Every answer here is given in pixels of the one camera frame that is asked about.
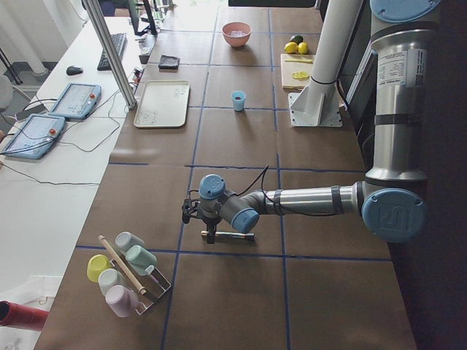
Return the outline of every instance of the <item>cable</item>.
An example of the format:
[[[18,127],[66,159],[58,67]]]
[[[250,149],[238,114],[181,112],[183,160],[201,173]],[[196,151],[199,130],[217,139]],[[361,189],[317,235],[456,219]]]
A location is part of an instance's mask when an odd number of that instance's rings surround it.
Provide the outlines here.
[[[35,144],[34,146],[28,146],[28,147],[24,147],[24,148],[14,149],[13,151],[2,152],[2,153],[0,153],[0,155],[14,155],[16,153],[32,151],[34,149],[38,149],[38,148],[40,148],[42,146],[45,146],[46,144],[51,144],[54,141],[55,141],[55,139],[46,140],[46,141],[43,141],[43,142],[39,142],[38,144]]]
[[[57,98],[42,98],[40,100],[31,101],[28,104],[26,104],[24,108],[21,109],[21,111],[25,111],[27,107],[29,107],[32,104],[35,104],[36,102],[43,102],[43,101],[57,101]]]
[[[260,174],[256,177],[256,179],[248,186],[243,192],[239,193],[237,196],[240,197],[241,195],[244,195],[253,185],[260,179],[260,177],[264,177],[266,175],[266,172],[268,170],[269,166],[266,166]]]
[[[266,170],[268,169],[269,166],[266,166],[264,168],[264,170],[261,172],[262,173],[262,176],[261,176],[261,192],[263,193],[264,195],[264,203],[265,203],[265,206],[266,206],[266,199],[269,200],[271,203],[274,203],[274,200],[270,199],[270,197],[268,197],[266,191],[264,190],[264,176],[266,175]],[[334,213],[322,213],[322,214],[309,214],[309,213],[303,213],[301,211],[296,211],[296,210],[293,210],[291,208],[288,208],[286,206],[284,206],[283,204],[281,203],[276,203],[276,205],[279,207],[279,209],[285,209],[287,211],[290,211],[294,214],[300,214],[300,215],[305,215],[307,217],[332,217],[334,216],[335,214]]]
[[[9,126],[11,126],[12,128],[17,128],[17,129],[20,131],[20,133],[22,133],[22,134],[23,134],[24,136],[26,136],[28,139],[30,139],[30,140],[42,140],[42,139],[44,138],[44,136],[42,136],[42,137],[30,137],[30,136],[28,136],[28,134],[25,133],[25,132],[23,131],[22,128],[19,128],[19,127],[17,127],[15,124],[10,123],[10,122],[6,119],[6,117],[5,117],[1,112],[0,112],[0,115],[1,115],[1,117],[3,118],[3,120],[5,121],[6,124],[8,124]]]
[[[21,174],[23,176],[26,176],[27,178],[32,179],[35,182],[38,182],[40,184],[53,184],[55,186],[60,186],[60,185],[63,185],[63,184],[71,184],[71,185],[83,185],[84,184],[84,185],[89,185],[89,186],[99,186],[100,185],[97,182],[51,182],[51,181],[41,181],[41,180],[38,180],[35,177],[31,176],[31,175],[22,173],[21,171],[18,171],[18,170],[12,168],[11,166],[8,166],[7,164],[5,164],[3,162],[0,162],[0,163],[1,163],[2,166],[8,168],[9,170],[14,171],[15,173]]]
[[[119,92],[120,92],[120,91],[118,90],[118,91],[116,91],[115,93],[113,93],[113,102],[112,102],[112,105],[111,105],[109,111],[107,112],[108,118],[110,118],[112,121],[114,121],[115,123],[117,123],[118,126],[117,126],[116,128],[114,128],[114,130],[112,130],[112,132],[111,132],[109,135],[107,135],[107,136],[105,137],[105,139],[103,139],[102,141],[100,141],[96,146],[94,146],[94,147],[91,148],[91,149],[84,149],[84,148],[82,148],[82,147],[80,147],[80,146],[78,146],[77,144],[74,144],[74,143],[72,143],[72,142],[63,142],[63,141],[59,141],[58,143],[59,143],[59,144],[69,144],[69,145],[71,145],[71,146],[75,146],[75,147],[78,148],[79,150],[81,150],[81,151],[83,151],[83,152],[87,152],[87,153],[91,153],[91,152],[95,151],[99,146],[101,146],[101,145],[102,145],[110,136],[112,136],[112,135],[115,133],[115,131],[117,131],[117,130],[120,128],[120,126],[121,126],[121,124],[120,124],[115,118],[110,117],[110,111],[112,111],[112,108],[113,108],[114,105],[115,105],[115,98],[117,97],[117,94],[118,94]],[[106,102],[108,102],[108,100],[111,99],[111,97],[112,97],[112,96],[110,96],[110,98],[108,98],[101,106],[103,106]]]
[[[368,141],[371,139],[371,137],[374,137],[374,133],[372,133],[370,136],[368,136],[368,137],[365,139],[364,142],[362,142],[362,149],[365,148],[366,142],[368,142]]]
[[[342,90],[342,86],[340,84],[340,80],[336,84],[337,87],[337,92],[339,93],[339,96],[341,96],[342,101],[344,102],[345,108],[347,110],[347,113],[349,113],[350,119],[352,119],[352,113],[350,112],[350,105],[349,102],[347,102],[347,99],[344,96],[344,91]]]

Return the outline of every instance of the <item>pink bowl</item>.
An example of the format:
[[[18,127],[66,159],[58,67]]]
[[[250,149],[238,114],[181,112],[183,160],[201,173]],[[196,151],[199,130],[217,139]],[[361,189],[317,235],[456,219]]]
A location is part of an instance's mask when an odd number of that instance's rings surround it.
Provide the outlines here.
[[[242,22],[227,23],[222,28],[224,39],[230,46],[238,47],[247,43],[251,34],[251,27]]]

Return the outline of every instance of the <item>black strap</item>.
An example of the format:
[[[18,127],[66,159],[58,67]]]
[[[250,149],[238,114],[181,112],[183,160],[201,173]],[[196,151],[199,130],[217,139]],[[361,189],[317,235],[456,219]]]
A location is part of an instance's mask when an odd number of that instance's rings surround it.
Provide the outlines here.
[[[422,125],[421,114],[379,114],[374,116],[376,125],[405,124],[408,126]]]
[[[321,84],[321,85],[331,85],[331,84],[334,84],[335,82],[337,82],[337,80],[339,80],[339,79],[336,79],[333,82],[318,82],[314,77],[311,77],[311,78],[312,78],[312,80],[314,82],[316,82],[317,84]]]
[[[284,213],[282,212],[281,206],[280,206],[280,193],[281,192],[282,190],[276,190],[276,192],[274,192],[274,199],[272,201],[274,210],[277,215],[284,215]]]
[[[363,182],[357,182],[357,205],[358,205],[358,213],[362,216],[362,206],[363,206]]]
[[[331,195],[333,198],[333,208],[334,214],[343,214],[344,207],[342,206],[342,199],[341,199],[341,187],[340,186],[332,186],[331,187]]]
[[[419,22],[410,22],[410,23],[403,23],[403,24],[396,24],[395,26],[387,27],[381,31],[376,32],[370,38],[371,42],[374,42],[384,36],[398,33],[400,31],[413,31],[418,29],[429,29],[433,31],[437,31],[439,25],[434,22],[428,21],[419,21]]]

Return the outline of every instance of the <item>label sticker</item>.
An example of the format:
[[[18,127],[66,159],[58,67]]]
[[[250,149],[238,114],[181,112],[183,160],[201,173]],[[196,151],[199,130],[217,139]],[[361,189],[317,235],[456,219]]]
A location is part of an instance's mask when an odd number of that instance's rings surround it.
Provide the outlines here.
[[[378,59],[378,88],[406,84],[407,51],[396,52]]]
[[[427,51],[413,49],[407,52],[407,83],[408,88],[425,84]]]

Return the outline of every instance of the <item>cutting board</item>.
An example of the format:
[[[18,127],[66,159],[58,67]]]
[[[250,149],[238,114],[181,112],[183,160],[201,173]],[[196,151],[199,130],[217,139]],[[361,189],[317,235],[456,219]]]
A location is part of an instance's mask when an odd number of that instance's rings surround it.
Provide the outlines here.
[[[284,89],[303,89],[308,85],[309,78],[307,79],[294,79],[292,73],[294,71],[305,71],[310,76],[312,75],[313,63],[304,62],[286,62],[286,60],[313,60],[314,55],[297,55],[282,53],[280,55],[280,74],[282,76],[282,87]]]

